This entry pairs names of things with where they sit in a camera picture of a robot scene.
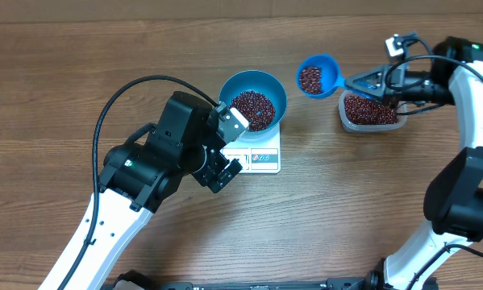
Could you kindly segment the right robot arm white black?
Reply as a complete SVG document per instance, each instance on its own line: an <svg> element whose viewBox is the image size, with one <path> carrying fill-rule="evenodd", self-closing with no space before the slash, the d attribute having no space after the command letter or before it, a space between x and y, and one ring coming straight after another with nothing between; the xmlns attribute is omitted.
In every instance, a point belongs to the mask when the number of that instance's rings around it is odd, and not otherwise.
<svg viewBox="0 0 483 290"><path fill-rule="evenodd" d="M344 82L383 105L455 106L460 130L460 152L425 193L424 222L354 289L436 289L431 275L458 251L474 254L471 245L483 239L483 43L449 36L412 56L409 46L423 42L416 34L392 36L385 46L393 64Z"/></svg>

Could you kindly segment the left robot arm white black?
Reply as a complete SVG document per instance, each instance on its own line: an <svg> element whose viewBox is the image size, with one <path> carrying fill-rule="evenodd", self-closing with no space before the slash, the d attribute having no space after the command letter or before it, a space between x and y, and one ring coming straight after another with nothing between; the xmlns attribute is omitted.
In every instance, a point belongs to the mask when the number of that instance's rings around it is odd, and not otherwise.
<svg viewBox="0 0 483 290"><path fill-rule="evenodd" d="M242 167L222 148L248 128L248 120L223 102L213 106L176 91L159 122L148 124L107 153L77 231L41 284L43 289L99 289L130 241L162 201L191 175L213 193Z"/></svg>

